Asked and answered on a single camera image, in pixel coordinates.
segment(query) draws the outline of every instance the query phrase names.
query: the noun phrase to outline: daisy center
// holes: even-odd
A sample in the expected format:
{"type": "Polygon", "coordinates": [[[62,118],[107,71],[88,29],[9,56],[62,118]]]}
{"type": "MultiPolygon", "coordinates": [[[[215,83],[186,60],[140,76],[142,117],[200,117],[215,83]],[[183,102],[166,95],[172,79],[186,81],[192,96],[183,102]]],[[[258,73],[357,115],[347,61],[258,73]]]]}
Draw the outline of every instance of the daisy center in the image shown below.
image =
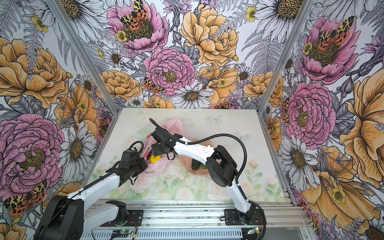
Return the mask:
{"type": "Polygon", "coordinates": [[[185,99],[188,101],[196,100],[199,97],[197,92],[190,92],[185,95],[185,99]]]}
{"type": "Polygon", "coordinates": [[[85,82],[84,83],[84,87],[85,89],[87,89],[88,91],[90,91],[92,89],[92,84],[90,82],[85,82]]]}
{"type": "Polygon", "coordinates": [[[120,62],[120,57],[119,57],[118,55],[113,55],[113,56],[112,56],[112,61],[113,61],[114,63],[119,63],[119,62],[120,62]]]}
{"type": "Polygon", "coordinates": [[[40,169],[40,166],[45,162],[46,158],[44,151],[38,148],[33,151],[25,152],[24,155],[25,161],[19,163],[19,166],[24,169],[28,169],[29,167],[40,169]]]}
{"type": "Polygon", "coordinates": [[[73,141],[73,144],[72,144],[72,147],[70,150],[71,158],[72,159],[78,159],[81,155],[81,149],[82,148],[83,148],[83,146],[81,145],[80,140],[73,141]]]}
{"type": "Polygon", "coordinates": [[[60,0],[67,15],[74,19],[79,15],[80,9],[74,0],[60,0]]]}
{"type": "Polygon", "coordinates": [[[155,106],[155,108],[160,108],[161,107],[161,103],[160,102],[154,102],[153,105],[155,106]]]}
{"type": "Polygon", "coordinates": [[[303,111],[303,108],[299,109],[299,116],[297,116],[296,121],[300,127],[305,127],[308,123],[308,113],[303,111]]]}
{"type": "Polygon", "coordinates": [[[279,2],[277,13],[283,18],[296,18],[303,0],[282,0],[279,2]]]}
{"type": "Polygon", "coordinates": [[[162,76],[166,78],[167,83],[172,83],[176,81],[176,74],[174,74],[172,71],[168,72],[162,72],[162,76]]]}
{"type": "Polygon", "coordinates": [[[248,74],[247,73],[242,73],[242,74],[240,74],[240,80],[245,80],[245,79],[247,79],[247,77],[248,77],[248,74]]]}
{"type": "Polygon", "coordinates": [[[369,229],[366,231],[369,239],[372,240],[384,240],[384,235],[376,228],[370,226],[369,229]]]}
{"type": "Polygon", "coordinates": [[[285,64],[285,68],[290,68],[292,67],[292,61],[288,60],[287,63],[285,64]]]}
{"type": "Polygon", "coordinates": [[[299,152],[298,150],[293,150],[292,160],[296,163],[298,167],[304,167],[305,165],[305,159],[301,152],[299,152]]]}
{"type": "Polygon", "coordinates": [[[148,38],[150,39],[153,34],[153,27],[149,23],[148,19],[143,20],[142,23],[140,23],[139,29],[132,30],[131,28],[124,28],[124,31],[126,35],[124,37],[127,37],[129,40],[133,41],[135,39],[140,38],[148,38]]]}

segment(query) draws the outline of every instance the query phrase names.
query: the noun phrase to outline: red wire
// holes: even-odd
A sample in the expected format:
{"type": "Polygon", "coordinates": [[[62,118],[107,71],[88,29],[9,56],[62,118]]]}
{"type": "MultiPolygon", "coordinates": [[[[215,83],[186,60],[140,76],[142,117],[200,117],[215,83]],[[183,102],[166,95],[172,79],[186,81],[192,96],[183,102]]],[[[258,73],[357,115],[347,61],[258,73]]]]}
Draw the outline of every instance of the red wire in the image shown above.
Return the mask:
{"type": "Polygon", "coordinates": [[[263,230],[263,222],[262,222],[262,220],[259,218],[259,217],[255,217],[256,219],[258,219],[259,221],[260,221],[260,224],[261,224],[261,229],[260,229],[260,231],[262,231],[263,230]]]}

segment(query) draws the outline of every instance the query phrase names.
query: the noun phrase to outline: black cable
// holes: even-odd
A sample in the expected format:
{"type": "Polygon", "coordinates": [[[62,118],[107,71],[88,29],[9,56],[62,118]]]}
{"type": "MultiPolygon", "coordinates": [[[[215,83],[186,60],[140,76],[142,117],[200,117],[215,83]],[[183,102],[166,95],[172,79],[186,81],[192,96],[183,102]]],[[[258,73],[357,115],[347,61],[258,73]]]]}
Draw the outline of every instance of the black cable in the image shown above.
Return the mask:
{"type": "Polygon", "coordinates": [[[88,184],[87,186],[85,186],[84,189],[83,189],[82,191],[84,191],[84,190],[86,190],[86,189],[92,187],[92,186],[95,185],[96,183],[98,183],[98,182],[104,180],[105,178],[109,177],[109,176],[112,175],[113,173],[117,172],[118,170],[122,169],[122,168],[125,167],[126,165],[130,164],[130,163],[131,163],[131,160],[132,160],[132,159],[135,159],[135,158],[136,158],[136,157],[143,151],[143,149],[144,149],[144,143],[143,143],[142,141],[136,141],[136,142],[132,143],[131,146],[130,146],[128,149],[133,148],[133,146],[134,146],[135,144],[137,144],[137,143],[140,143],[140,144],[141,144],[140,151],[138,151],[138,152],[137,152],[137,153],[136,153],[136,154],[135,154],[129,161],[127,161],[125,164],[119,166],[119,167],[116,168],[115,170],[110,171],[109,173],[105,174],[104,176],[102,176],[102,177],[96,179],[95,181],[91,182],[90,184],[88,184]]]}
{"type": "Polygon", "coordinates": [[[159,124],[157,124],[152,118],[149,119],[149,121],[154,124],[156,127],[158,127],[159,129],[161,129],[165,134],[167,134],[168,136],[170,136],[172,139],[176,140],[177,142],[179,143],[182,143],[182,144],[186,144],[186,145],[195,145],[195,144],[200,144],[202,142],[205,142],[205,141],[208,141],[212,138],[215,138],[215,137],[230,137],[230,138],[233,138],[235,139],[242,147],[243,149],[243,152],[244,152],[244,160],[243,160],[243,164],[241,165],[239,171],[237,172],[237,175],[236,175],[236,178],[235,178],[235,183],[238,184],[238,179],[240,177],[240,174],[243,172],[243,170],[245,169],[245,166],[247,165],[247,149],[245,148],[245,145],[243,144],[243,142],[236,136],[234,135],[231,135],[231,134],[227,134],[227,133],[220,133],[220,134],[215,134],[215,135],[212,135],[210,137],[206,137],[202,140],[199,140],[199,141],[196,141],[196,142],[187,142],[185,143],[184,141],[181,141],[177,138],[175,138],[173,135],[171,135],[168,131],[166,131],[164,128],[162,128],[161,126],[159,126],[159,124]]]}
{"type": "Polygon", "coordinates": [[[95,236],[93,235],[93,230],[91,230],[91,234],[92,234],[93,240],[96,240],[95,236]]]}
{"type": "Polygon", "coordinates": [[[254,201],[249,200],[249,203],[255,205],[256,207],[258,207],[260,209],[260,212],[262,213],[262,220],[263,220],[263,222],[261,222],[261,224],[262,224],[262,227],[263,227],[263,232],[262,232],[262,235],[260,236],[260,238],[257,239],[257,240],[262,240],[264,235],[265,235],[265,231],[266,231],[266,218],[265,218],[264,210],[260,207],[260,205],[258,205],[254,201]]]}

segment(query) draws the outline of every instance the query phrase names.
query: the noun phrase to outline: white daisy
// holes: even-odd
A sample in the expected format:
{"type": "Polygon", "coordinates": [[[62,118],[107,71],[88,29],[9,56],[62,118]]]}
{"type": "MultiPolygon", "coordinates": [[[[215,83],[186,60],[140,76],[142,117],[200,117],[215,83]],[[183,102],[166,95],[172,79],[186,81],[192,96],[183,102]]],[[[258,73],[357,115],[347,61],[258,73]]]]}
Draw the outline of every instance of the white daisy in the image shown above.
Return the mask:
{"type": "Polygon", "coordinates": [[[362,235],[360,235],[361,240],[376,240],[384,239],[384,220],[380,218],[377,220],[373,218],[369,222],[369,229],[367,229],[362,235]]]}
{"type": "Polygon", "coordinates": [[[131,108],[142,108],[144,107],[144,100],[139,96],[132,97],[128,100],[128,105],[131,108]]]}
{"type": "Polygon", "coordinates": [[[201,89],[202,87],[202,83],[196,84],[193,88],[186,85],[175,91],[177,94],[170,101],[176,108],[207,108],[211,104],[210,99],[212,99],[207,97],[214,93],[212,92],[213,89],[201,89]]]}
{"type": "Polygon", "coordinates": [[[350,16],[360,17],[363,11],[370,12],[377,5],[377,0],[326,0],[323,3],[323,16],[340,22],[350,16]]]}
{"type": "Polygon", "coordinates": [[[239,67],[237,75],[240,78],[240,81],[249,81],[250,78],[254,76],[254,72],[250,67],[239,67]]]}
{"type": "Polygon", "coordinates": [[[112,7],[117,4],[120,8],[122,8],[125,3],[128,7],[131,5],[131,0],[106,0],[107,6],[112,7]]]}
{"type": "Polygon", "coordinates": [[[272,116],[272,113],[273,113],[273,107],[270,103],[267,103],[263,111],[264,118],[265,119],[270,118],[272,116]]]}
{"type": "MultiPolygon", "coordinates": [[[[60,2],[84,42],[102,39],[101,32],[105,32],[102,24],[108,22],[108,19],[102,16],[106,11],[103,1],[61,0],[60,2]]],[[[30,0],[29,5],[35,10],[35,15],[41,18],[43,25],[47,27],[53,25],[57,38],[61,39],[63,31],[49,9],[47,0],[30,0]]]]}
{"type": "MultiPolygon", "coordinates": [[[[254,0],[257,1],[255,8],[257,12],[254,17],[257,19],[256,32],[262,32],[262,38],[271,34],[271,39],[277,38],[282,43],[291,32],[297,14],[299,13],[303,0],[254,0]]],[[[311,10],[310,21],[318,16],[321,11],[315,6],[311,10]]]]}
{"type": "Polygon", "coordinates": [[[91,94],[91,91],[96,90],[96,86],[93,84],[91,76],[89,75],[85,74],[81,76],[81,78],[79,79],[79,83],[88,94],[91,94]]]}
{"type": "Polygon", "coordinates": [[[281,146],[278,151],[278,156],[284,167],[284,171],[288,172],[288,176],[291,179],[292,184],[298,187],[300,191],[304,191],[305,188],[310,189],[306,182],[315,189],[320,184],[319,177],[312,170],[311,165],[317,165],[318,161],[315,157],[306,154],[307,147],[304,142],[300,142],[300,139],[296,139],[292,135],[292,139],[284,136],[281,141],[281,146]]]}
{"type": "Polygon", "coordinates": [[[109,49],[104,52],[104,60],[107,64],[117,68],[121,66],[122,54],[117,48],[109,49]]]}
{"type": "Polygon", "coordinates": [[[76,182],[84,176],[84,170],[91,163],[91,156],[95,149],[95,137],[88,131],[88,124],[81,122],[77,133],[72,126],[68,130],[69,142],[63,142],[60,146],[60,162],[58,167],[63,167],[63,180],[76,182]]]}

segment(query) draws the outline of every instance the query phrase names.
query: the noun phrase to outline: yellow object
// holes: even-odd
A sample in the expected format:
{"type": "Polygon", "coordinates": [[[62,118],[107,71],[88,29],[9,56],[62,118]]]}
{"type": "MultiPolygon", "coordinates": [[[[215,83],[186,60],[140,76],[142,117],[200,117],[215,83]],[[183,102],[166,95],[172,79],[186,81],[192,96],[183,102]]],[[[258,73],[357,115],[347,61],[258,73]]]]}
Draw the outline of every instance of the yellow object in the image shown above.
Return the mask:
{"type": "Polygon", "coordinates": [[[155,163],[156,161],[160,160],[160,158],[161,158],[161,156],[155,157],[155,156],[152,155],[149,160],[151,161],[151,163],[155,163]]]}

